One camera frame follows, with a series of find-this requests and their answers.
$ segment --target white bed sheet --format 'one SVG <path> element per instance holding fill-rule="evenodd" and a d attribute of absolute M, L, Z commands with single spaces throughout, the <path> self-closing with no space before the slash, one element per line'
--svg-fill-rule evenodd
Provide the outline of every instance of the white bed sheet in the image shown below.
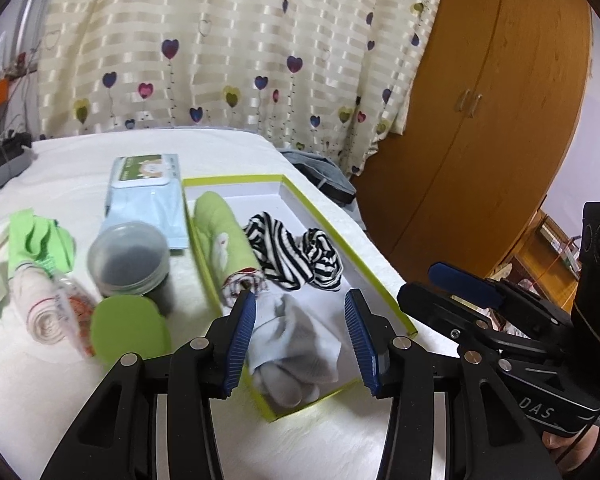
<path fill-rule="evenodd" d="M 74 276 L 95 294 L 86 253 L 102 222 L 113 159 L 177 153 L 183 177 L 285 174 L 315 203 L 386 288 L 404 281 L 358 225 L 324 197 L 264 138 L 216 129 L 135 130 L 34 143 L 36 160 L 0 190 L 0 225 L 27 207 L 56 218 L 77 243 Z M 172 258 L 176 308 L 168 319 L 173 345 L 203 335 L 213 319 L 187 250 Z M 456 344 L 414 322 L 417 341 L 430 351 L 456 355 Z M 46 462 L 105 371 L 76 360 L 68 346 L 43 348 L 27 335 L 14 308 L 0 321 L 0 452 L 23 480 L 40 478 Z M 444 476 L 444 414 L 436 399 L 432 478 Z M 362 384 L 274 423 L 263 420 L 242 384 L 225 401 L 212 402 L 226 480 L 375 478 L 390 400 L 375 400 Z"/>

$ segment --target open box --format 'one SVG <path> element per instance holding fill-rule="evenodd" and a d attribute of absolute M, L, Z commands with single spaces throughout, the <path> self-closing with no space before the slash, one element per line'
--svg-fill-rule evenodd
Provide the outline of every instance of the open box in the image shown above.
<path fill-rule="evenodd" d="M 302 308 L 320 320 L 342 343 L 338 358 L 338 381 L 320 386 L 319 402 L 332 396 L 347 385 L 361 380 L 358 364 L 351 345 L 349 333 L 344 319 L 344 299 L 351 288 L 359 288 L 365 296 L 371 311 L 384 316 L 392 324 L 398 335 L 414 336 L 416 328 L 409 318 L 403 314 L 395 298 L 382 286 L 359 256 L 343 240 L 315 206 L 283 175 L 243 175 L 208 178 L 189 178 L 182 183 L 187 208 L 187 223 L 191 248 L 196 266 L 205 288 L 205 294 L 218 314 L 222 315 L 221 300 L 211 277 L 210 269 L 200 251 L 195 229 L 192 228 L 190 211 L 194 210 L 196 199 L 206 191 L 215 191 L 222 196 L 231 207 L 238 223 L 247 225 L 249 219 L 262 211 L 280 220 L 285 228 L 295 237 L 304 234 L 307 229 L 318 228 L 325 231 L 336 247 L 343 264 L 342 285 L 340 290 L 321 290 L 305 285 L 293 292 L 284 291 L 269 282 L 270 288 L 280 294 L 291 294 Z M 256 405 L 268 421 L 294 413 L 313 403 L 302 404 L 291 410 L 283 409 L 267 402 L 267 399 L 251 384 L 251 377 L 245 369 L 242 374 L 248 382 Z"/>

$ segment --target black and white striped cloth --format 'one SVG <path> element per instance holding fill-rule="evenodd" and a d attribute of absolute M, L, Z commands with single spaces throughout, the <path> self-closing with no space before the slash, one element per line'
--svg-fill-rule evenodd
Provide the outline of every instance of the black and white striped cloth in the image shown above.
<path fill-rule="evenodd" d="M 342 261 L 324 231 L 309 229 L 296 242 L 279 220 L 262 212 L 249 220 L 244 232 L 266 278 L 286 290 L 311 283 L 324 290 L 338 290 Z"/>

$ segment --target plastic jar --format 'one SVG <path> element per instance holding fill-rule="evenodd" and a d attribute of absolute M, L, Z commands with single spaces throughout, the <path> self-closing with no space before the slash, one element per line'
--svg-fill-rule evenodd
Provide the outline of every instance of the plastic jar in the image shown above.
<path fill-rule="evenodd" d="M 133 294 L 153 300 L 162 314 L 173 307 L 169 247 L 164 235 L 144 222 L 105 229 L 87 254 L 87 268 L 104 297 Z"/>

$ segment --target pink rolled cloth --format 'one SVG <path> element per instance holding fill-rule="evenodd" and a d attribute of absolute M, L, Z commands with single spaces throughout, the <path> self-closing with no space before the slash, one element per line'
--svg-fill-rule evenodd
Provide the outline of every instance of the pink rolled cloth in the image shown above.
<path fill-rule="evenodd" d="M 64 333 L 56 311 L 57 286 L 46 272 L 33 264 L 23 264 L 10 280 L 11 297 L 27 331 L 35 341 L 51 345 Z"/>

